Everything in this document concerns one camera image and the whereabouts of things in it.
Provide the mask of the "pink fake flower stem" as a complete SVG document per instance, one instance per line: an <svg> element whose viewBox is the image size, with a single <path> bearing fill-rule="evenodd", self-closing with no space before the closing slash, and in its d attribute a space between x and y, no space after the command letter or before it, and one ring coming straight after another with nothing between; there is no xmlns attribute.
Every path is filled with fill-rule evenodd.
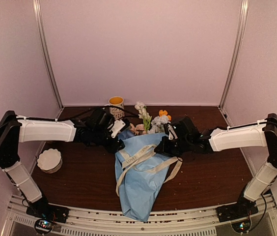
<svg viewBox="0 0 277 236"><path fill-rule="evenodd" d="M144 124L138 124L136 126L134 126L132 123L130 124L130 131L132 133L134 133L136 136L138 135L145 135L146 134L146 130L144 128Z"/></svg>

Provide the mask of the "orange fake flower stem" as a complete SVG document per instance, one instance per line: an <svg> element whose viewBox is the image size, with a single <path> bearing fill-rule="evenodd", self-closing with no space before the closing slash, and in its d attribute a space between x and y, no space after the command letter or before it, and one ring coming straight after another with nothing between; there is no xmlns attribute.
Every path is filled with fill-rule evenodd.
<svg viewBox="0 0 277 236"><path fill-rule="evenodd" d="M167 117L168 121L172 120L171 116L166 110L159 110L159 117Z"/></svg>

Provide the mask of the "floral mug yellow inside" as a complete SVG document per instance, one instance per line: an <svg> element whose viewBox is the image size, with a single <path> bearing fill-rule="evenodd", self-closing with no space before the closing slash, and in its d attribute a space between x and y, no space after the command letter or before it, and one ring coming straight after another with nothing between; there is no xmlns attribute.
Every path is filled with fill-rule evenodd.
<svg viewBox="0 0 277 236"><path fill-rule="evenodd" d="M109 112L113 115L115 120L121 119L125 116L124 99L120 96L111 97L108 100Z"/></svg>

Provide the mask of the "blue tissue paper sheet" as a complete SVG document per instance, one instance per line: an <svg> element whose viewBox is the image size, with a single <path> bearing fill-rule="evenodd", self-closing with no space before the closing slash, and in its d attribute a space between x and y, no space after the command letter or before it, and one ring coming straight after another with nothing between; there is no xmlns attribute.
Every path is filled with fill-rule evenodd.
<svg viewBox="0 0 277 236"><path fill-rule="evenodd" d="M179 172L182 161L154 151L164 133L118 135L125 148L115 154L116 194L123 215L146 222L162 185Z"/></svg>

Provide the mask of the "white small fake flower stem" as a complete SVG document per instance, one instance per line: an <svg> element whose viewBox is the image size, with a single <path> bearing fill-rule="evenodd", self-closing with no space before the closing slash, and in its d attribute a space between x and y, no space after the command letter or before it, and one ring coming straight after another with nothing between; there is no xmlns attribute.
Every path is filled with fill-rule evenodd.
<svg viewBox="0 0 277 236"><path fill-rule="evenodd" d="M135 109L138 111L138 117L143 120L144 130L148 131L150 129L152 117L147 111L147 106L143 102L137 101Z"/></svg>

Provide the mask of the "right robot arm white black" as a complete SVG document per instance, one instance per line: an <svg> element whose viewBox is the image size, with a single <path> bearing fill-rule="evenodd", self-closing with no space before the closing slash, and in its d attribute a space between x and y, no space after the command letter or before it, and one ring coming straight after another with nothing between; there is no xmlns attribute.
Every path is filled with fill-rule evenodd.
<svg viewBox="0 0 277 236"><path fill-rule="evenodd" d="M164 125L165 136L155 152L168 157L181 157L185 152L207 154L235 148L266 147L268 158L257 174L243 189L233 213L245 216L261 194L277 178L277 114L254 123L199 132L192 120L185 116L176 123Z"/></svg>

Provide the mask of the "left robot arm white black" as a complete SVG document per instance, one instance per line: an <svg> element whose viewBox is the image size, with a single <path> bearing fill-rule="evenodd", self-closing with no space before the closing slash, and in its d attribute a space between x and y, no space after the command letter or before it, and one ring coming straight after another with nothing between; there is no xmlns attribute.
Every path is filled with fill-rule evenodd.
<svg viewBox="0 0 277 236"><path fill-rule="evenodd" d="M52 207L43 201L43 193L21 163L19 144L47 141L75 142L102 146L109 153L124 148L118 134L130 126L127 118L114 118L104 108L93 108L85 118L30 118L7 111L0 121L0 168L12 179L32 209L41 218L52 214Z"/></svg>

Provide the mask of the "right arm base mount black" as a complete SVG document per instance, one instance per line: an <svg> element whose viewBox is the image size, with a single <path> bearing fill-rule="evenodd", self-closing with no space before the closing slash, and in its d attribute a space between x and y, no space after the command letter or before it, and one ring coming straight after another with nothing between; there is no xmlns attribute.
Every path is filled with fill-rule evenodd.
<svg viewBox="0 0 277 236"><path fill-rule="evenodd" d="M219 222L232 221L251 214L258 213L256 201L252 202L244 197L244 190L241 191L236 203L223 205L216 208Z"/></svg>

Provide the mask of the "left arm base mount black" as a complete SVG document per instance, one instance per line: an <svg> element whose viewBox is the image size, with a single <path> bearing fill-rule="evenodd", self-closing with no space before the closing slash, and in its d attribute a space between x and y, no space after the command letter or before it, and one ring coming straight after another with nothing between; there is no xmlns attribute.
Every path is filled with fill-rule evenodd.
<svg viewBox="0 0 277 236"><path fill-rule="evenodd" d="M57 223L66 223L67 221L69 208L50 204L44 194L34 203L30 202L26 196L24 196L22 203L24 201L28 205L26 214L38 218L33 227L39 235L49 234Z"/></svg>

